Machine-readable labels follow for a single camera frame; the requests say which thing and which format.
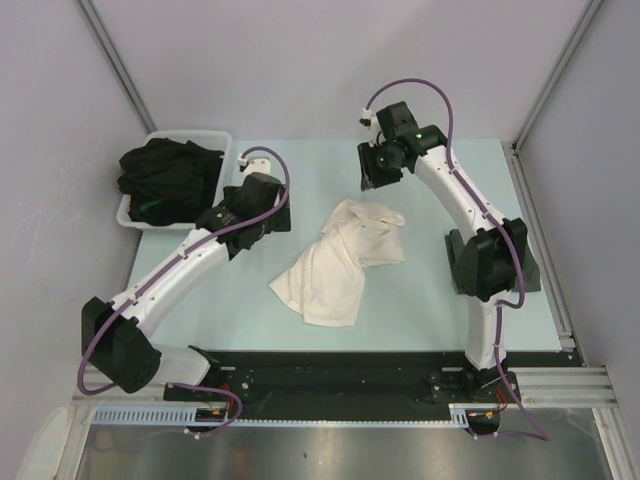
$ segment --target light blue table surface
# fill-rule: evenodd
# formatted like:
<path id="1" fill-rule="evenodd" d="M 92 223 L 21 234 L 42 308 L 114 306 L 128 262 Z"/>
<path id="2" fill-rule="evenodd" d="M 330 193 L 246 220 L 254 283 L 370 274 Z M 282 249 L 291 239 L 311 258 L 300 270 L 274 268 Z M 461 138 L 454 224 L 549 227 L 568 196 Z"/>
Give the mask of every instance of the light blue table surface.
<path id="1" fill-rule="evenodd" d="M 234 158 L 256 144 L 269 146 L 284 157 L 291 172 L 292 231 L 263 238 L 251 251 L 240 253 L 204 279 L 169 314 L 153 341 L 242 351 L 463 350 L 467 301 L 452 290 L 443 240 L 455 228 L 453 220 L 435 195 L 408 173 L 399 184 L 361 193 L 357 143 L 238 142 Z M 506 216 L 520 216 L 500 142 L 461 139 L 454 149 L 487 198 Z M 235 162 L 231 164 L 227 182 L 239 184 L 241 175 Z M 281 175 L 279 167 L 274 173 Z M 268 284 L 317 240 L 335 206 L 347 198 L 386 204 L 405 216 L 401 238 L 407 261 L 365 269 L 364 295 L 353 327 L 306 325 Z M 131 280 L 146 275 L 186 233 L 144 232 Z M 528 294 L 519 311 L 507 309 L 505 322 L 508 350 L 560 349 L 544 292 Z"/>

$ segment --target white towel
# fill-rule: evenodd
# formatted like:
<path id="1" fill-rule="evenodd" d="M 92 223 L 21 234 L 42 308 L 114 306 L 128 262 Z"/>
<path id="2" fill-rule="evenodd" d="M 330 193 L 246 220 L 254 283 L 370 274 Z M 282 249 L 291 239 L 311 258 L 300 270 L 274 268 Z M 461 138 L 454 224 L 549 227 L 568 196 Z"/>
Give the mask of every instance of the white towel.
<path id="1" fill-rule="evenodd" d="M 306 323 L 355 323 L 364 290 L 362 267 L 404 262 L 404 217 L 377 203 L 341 202 L 311 245 L 269 285 Z"/>

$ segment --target black bracket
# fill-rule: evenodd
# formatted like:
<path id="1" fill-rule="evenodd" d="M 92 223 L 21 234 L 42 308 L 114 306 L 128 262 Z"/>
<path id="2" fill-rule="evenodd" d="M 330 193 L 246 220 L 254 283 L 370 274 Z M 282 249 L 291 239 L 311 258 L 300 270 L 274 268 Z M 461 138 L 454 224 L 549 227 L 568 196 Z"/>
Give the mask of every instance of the black bracket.
<path id="1" fill-rule="evenodd" d="M 225 187 L 224 199 L 207 210 L 196 220 L 196 228 L 206 228 L 210 232 L 237 225 L 257 217 L 273 208 L 279 196 L 284 194 L 284 186 L 275 177 L 264 173 L 247 175 L 240 187 Z M 289 201 L 271 217 L 218 238 L 233 259 L 240 250 L 250 250 L 254 243 L 271 232 L 291 231 Z"/>
<path id="2" fill-rule="evenodd" d="M 506 372 L 511 388 L 520 394 L 518 379 L 513 372 Z M 511 398 L 500 378 L 487 384 L 478 384 L 472 372 L 467 370 L 431 372 L 426 382 L 431 388 L 431 400 L 443 403 L 496 403 L 498 390 L 505 398 Z"/>

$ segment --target black mount plate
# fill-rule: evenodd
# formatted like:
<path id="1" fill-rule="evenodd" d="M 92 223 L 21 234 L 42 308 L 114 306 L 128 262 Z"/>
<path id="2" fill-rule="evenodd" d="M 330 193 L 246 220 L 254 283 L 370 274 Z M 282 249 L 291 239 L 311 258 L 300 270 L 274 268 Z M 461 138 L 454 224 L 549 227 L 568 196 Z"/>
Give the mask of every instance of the black mount plate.
<path id="1" fill-rule="evenodd" d="M 520 396 L 516 374 L 507 372 L 507 379 L 511 388 Z M 436 404 L 498 403 L 497 390 L 500 390 L 506 399 L 512 400 L 502 380 L 498 379 L 482 388 L 473 389 L 469 387 L 461 370 L 431 372 L 427 381 L 431 386 L 431 400 Z"/>

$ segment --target metal floor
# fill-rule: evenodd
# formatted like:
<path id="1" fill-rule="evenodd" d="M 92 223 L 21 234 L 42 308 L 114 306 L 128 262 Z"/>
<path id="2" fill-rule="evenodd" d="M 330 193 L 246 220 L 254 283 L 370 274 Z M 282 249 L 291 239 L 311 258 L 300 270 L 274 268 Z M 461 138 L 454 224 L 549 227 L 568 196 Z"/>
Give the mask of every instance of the metal floor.
<path id="1" fill-rule="evenodd" d="M 538 410 L 553 441 L 473 441 L 456 429 L 237 427 L 198 441 L 152 431 L 92 427 L 78 480 L 144 479 L 597 479 L 612 478 L 591 410 Z M 516 410 L 503 429 L 528 428 Z"/>

